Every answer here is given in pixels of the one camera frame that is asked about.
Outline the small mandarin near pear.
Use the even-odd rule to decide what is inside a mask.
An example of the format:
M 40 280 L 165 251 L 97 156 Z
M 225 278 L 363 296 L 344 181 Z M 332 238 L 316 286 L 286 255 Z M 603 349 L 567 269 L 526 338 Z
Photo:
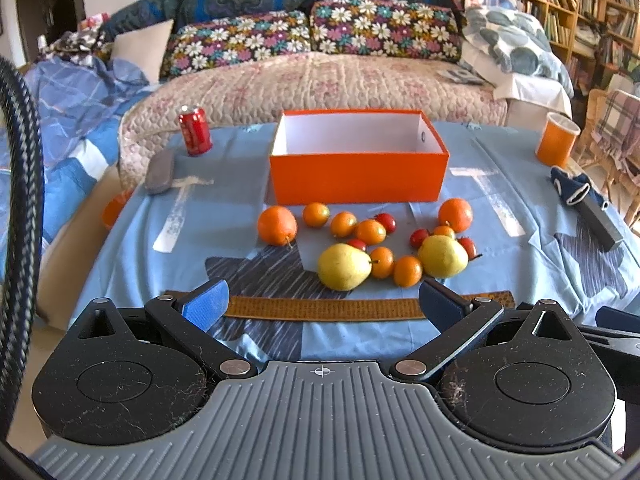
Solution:
M 456 238 L 456 232 L 454 232 L 454 229 L 451 226 L 436 226 L 432 234 Z

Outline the small mandarin back left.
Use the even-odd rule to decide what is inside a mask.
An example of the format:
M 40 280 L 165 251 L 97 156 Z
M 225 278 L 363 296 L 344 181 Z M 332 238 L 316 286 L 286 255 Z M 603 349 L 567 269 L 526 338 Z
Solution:
M 311 229 L 321 229 L 329 218 L 329 207 L 322 203 L 308 204 L 303 210 L 303 222 Z

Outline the red cherry tomato back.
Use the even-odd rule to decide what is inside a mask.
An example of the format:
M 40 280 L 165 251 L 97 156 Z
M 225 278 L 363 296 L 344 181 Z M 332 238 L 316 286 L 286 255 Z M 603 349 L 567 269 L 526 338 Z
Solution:
M 377 221 L 381 226 L 384 226 L 387 234 L 393 234 L 393 232 L 395 232 L 397 229 L 395 218 L 388 212 L 380 212 L 374 217 L 374 220 Z

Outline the red cherry tomato right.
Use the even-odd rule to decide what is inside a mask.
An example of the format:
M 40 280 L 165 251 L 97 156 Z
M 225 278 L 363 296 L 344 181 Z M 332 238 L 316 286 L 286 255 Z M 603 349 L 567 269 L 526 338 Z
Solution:
M 460 237 L 458 239 L 459 244 L 464 248 L 470 261 L 477 258 L 480 253 L 478 252 L 475 243 L 469 237 Z

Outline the blue checked blanket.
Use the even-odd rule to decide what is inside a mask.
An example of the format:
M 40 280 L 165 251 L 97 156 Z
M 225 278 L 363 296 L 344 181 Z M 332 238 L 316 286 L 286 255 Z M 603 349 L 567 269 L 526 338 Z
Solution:
M 44 163 L 43 249 L 91 194 L 119 155 L 118 128 L 153 86 L 121 58 L 81 66 L 51 58 L 25 81 L 40 115 Z

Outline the orange plastic cup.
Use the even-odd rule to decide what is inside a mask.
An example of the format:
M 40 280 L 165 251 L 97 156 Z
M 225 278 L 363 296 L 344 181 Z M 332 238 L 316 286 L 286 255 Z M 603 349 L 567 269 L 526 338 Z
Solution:
M 565 168 L 582 130 L 562 114 L 549 112 L 542 129 L 536 157 L 543 164 Z

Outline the yellow pear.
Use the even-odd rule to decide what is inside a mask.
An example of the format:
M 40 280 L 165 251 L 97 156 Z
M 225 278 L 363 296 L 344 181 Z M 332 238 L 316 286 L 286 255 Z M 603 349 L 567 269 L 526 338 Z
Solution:
M 463 246 L 446 235 L 432 235 L 418 250 L 424 272 L 432 278 L 452 278 L 466 269 L 469 256 Z
M 349 244 L 334 244 L 318 258 L 318 278 L 329 289 L 349 292 L 361 285 L 372 271 L 370 256 Z

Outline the magazine on sofa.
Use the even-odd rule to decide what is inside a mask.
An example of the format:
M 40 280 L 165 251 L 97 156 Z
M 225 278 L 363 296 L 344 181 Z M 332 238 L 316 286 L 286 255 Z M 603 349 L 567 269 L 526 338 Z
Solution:
M 453 84 L 465 84 L 466 86 L 489 86 L 491 83 L 464 68 L 447 68 L 438 70 L 437 73 Z

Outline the grey glasses case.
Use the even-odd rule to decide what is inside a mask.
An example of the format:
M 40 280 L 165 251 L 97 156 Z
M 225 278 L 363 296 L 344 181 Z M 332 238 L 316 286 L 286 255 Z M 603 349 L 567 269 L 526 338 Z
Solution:
M 175 172 L 175 151 L 165 148 L 153 155 L 144 178 L 144 188 L 149 195 L 162 194 L 171 188 Z

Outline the large orange right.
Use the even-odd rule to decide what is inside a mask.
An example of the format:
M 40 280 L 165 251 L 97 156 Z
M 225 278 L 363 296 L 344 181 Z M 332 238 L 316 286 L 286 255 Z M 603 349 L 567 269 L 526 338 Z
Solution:
M 463 198 L 445 200 L 438 210 L 438 222 L 441 226 L 449 226 L 456 233 L 469 229 L 473 223 L 471 204 Z

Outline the cream plain pillow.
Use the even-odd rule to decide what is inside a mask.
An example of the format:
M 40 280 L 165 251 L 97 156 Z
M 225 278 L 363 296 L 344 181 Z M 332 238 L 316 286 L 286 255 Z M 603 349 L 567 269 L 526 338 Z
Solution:
M 168 20 L 118 35 L 111 57 L 138 66 L 150 84 L 157 84 L 172 26 L 174 21 Z

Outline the orange bowl at edge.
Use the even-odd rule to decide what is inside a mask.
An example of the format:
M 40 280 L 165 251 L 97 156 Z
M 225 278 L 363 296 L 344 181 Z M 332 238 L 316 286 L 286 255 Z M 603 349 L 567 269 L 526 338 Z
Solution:
M 101 214 L 101 221 L 107 231 L 111 231 L 111 229 L 113 229 L 114 224 L 116 223 L 122 210 L 125 208 L 126 203 L 128 203 L 128 200 L 130 200 L 133 192 L 134 190 L 132 188 L 122 191 L 115 195 L 105 205 Z

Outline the large orange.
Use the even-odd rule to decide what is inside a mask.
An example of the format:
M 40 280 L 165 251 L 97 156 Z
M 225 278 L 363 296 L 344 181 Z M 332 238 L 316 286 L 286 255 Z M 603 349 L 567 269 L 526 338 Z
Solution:
M 445 200 L 438 210 L 438 222 L 441 226 L 449 226 L 456 233 L 469 229 L 473 223 L 471 204 L 463 198 Z
M 297 221 L 288 208 L 271 206 L 258 217 L 257 233 L 267 245 L 289 245 L 294 242 L 297 235 Z

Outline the large orange left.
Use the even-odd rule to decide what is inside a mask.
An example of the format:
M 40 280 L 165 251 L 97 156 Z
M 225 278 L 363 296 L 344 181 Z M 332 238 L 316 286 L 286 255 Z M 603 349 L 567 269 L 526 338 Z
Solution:
M 289 245 L 294 242 L 297 235 L 297 221 L 288 208 L 271 206 L 258 217 L 257 233 L 267 245 Z

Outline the navy blue white sock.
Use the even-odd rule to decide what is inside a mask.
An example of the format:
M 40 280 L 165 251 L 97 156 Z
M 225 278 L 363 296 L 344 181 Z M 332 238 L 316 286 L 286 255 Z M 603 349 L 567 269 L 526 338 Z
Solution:
M 590 197 L 600 209 L 608 208 L 608 200 L 594 186 L 591 178 L 583 172 L 572 176 L 559 166 L 552 166 L 550 180 L 560 199 L 567 206 L 575 206 Z

